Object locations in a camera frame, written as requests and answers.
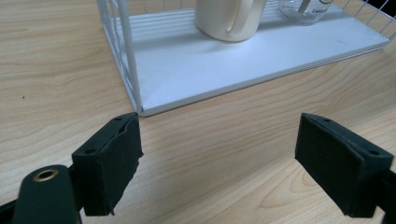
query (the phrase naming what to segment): cup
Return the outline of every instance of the cup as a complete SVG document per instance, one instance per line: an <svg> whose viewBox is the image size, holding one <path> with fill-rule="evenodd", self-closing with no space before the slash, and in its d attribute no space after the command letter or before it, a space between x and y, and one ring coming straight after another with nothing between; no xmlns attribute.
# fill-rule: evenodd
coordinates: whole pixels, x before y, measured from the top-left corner
<svg viewBox="0 0 396 224"><path fill-rule="evenodd" d="M266 0L197 0L195 23L224 41L246 40L256 33Z"/></svg>

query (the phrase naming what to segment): screw hole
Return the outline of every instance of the screw hole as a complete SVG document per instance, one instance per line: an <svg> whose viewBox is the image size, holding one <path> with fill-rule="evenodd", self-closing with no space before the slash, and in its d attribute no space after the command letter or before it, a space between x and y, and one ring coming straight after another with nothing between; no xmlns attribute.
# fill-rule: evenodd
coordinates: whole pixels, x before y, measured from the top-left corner
<svg viewBox="0 0 396 224"><path fill-rule="evenodd" d="M94 148L90 148L90 149L85 150L84 152L85 152L85 154L90 155L93 152L95 152L95 149Z"/></svg>
<svg viewBox="0 0 396 224"><path fill-rule="evenodd" d="M58 170L54 170L54 169L45 170L45 171L42 171L42 172L36 174L36 175L33 177L33 180L34 180L35 182L47 181L47 180L50 180L50 179L52 179L53 177L55 177L58 173L59 173Z"/></svg>
<svg viewBox="0 0 396 224"><path fill-rule="evenodd" d="M378 156L378 155L379 155L379 152L374 151L374 150L370 150L369 152L370 152L370 154L373 154L373 155L375 155L375 156Z"/></svg>

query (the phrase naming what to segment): table top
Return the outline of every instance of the table top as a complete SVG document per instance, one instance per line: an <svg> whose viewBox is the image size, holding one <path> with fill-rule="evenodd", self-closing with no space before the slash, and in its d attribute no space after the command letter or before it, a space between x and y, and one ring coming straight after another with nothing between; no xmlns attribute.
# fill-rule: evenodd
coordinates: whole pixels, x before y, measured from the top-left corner
<svg viewBox="0 0 396 224"><path fill-rule="evenodd" d="M302 112L396 154L396 41L141 118L145 156L114 217L83 223L380 223L345 217L293 158ZM92 0L0 3L0 204L132 112Z"/></svg>

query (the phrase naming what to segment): wire rack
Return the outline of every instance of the wire rack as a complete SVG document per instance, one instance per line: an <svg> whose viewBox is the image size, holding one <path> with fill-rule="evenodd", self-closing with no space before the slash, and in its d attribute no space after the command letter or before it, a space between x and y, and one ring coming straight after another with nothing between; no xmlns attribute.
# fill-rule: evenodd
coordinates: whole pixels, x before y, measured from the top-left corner
<svg viewBox="0 0 396 224"><path fill-rule="evenodd" d="M338 58L334 58L332 56L328 61L322 60L317 61L316 63L305 63L305 66L294 65L294 69L285 68L285 71L287 70L287 72L277 71L276 75L270 74L270 76L265 78L253 77L251 80L238 80L235 83L229 82L224 84L224 86L214 87L214 89L198 90L198 92L191 94L186 93L185 96L178 96L178 92L189 91L189 85L185 85L185 82L194 80L198 86L210 86L210 80L202 81L195 77L188 77L187 79L181 79L180 81L172 81L173 86L165 88L166 90L164 91L157 91L156 94L149 93L154 90L160 90L160 85L162 85L162 83L169 82L171 78L179 78L175 76L172 77L173 74L177 74L179 72L176 71L177 69L192 70L192 72L196 72L197 74L205 72L195 71L200 69L202 66L191 64L189 66L183 66L181 63L175 63L173 64L174 67L171 68L162 67L162 65L165 64L167 55L172 56L180 52L190 50L182 49L177 51L169 48L167 49L167 45L186 45L186 41L184 39L172 35L172 33L178 32L179 34L188 36L189 39L194 39L196 37L196 27L191 26L193 23L192 8L194 8L195 0L97 0L97 4L109 46L112 49L113 56L120 70L121 78L131 98L134 109L141 116L150 116L229 91L245 88L272 78L282 77L311 67L339 61L347 57L383 48L396 34L395 17L391 17L381 11L392 0L387 0L382 6L377 8L372 7L369 1L335 0L333 4L337 5L338 8L341 8L344 13L342 15L337 15L340 15L341 17L345 17L346 14L350 15L351 18L359 20L362 24L365 24L366 27L370 27L372 30L376 31L376 34L372 34L370 33L371 31L367 31L370 35L374 35L375 39L384 37L384 39L387 38L387 41L382 40L382 42L374 45L370 49L362 49L361 52L354 51L348 55L341 54ZM277 1L268 0L267 6L264 10L264 16L265 14L268 15L271 13L271 15L275 16L276 12ZM153 38L152 36L146 35L148 33L162 36L164 39ZM140 43L143 42L143 40L147 42L145 45L148 52L139 54L137 52L139 49L143 48ZM165 48L167 52L162 58L156 58L155 56L158 52L152 51L154 48ZM178 59L183 58L183 55L181 55L179 58L175 58L175 60L177 61ZM150 73L155 73L151 69L153 67L162 71L158 76L149 78Z"/></svg>

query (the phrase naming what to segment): wooden table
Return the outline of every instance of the wooden table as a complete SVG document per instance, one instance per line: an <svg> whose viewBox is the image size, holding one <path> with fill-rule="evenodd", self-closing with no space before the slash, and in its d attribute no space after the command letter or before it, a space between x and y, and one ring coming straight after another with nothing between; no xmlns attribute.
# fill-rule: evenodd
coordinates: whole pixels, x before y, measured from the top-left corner
<svg viewBox="0 0 396 224"><path fill-rule="evenodd" d="M84 223L379 223L344 217L296 162L300 114L396 154L396 41L140 120L145 156L114 217ZM132 107L93 0L0 2L0 203Z"/></svg>

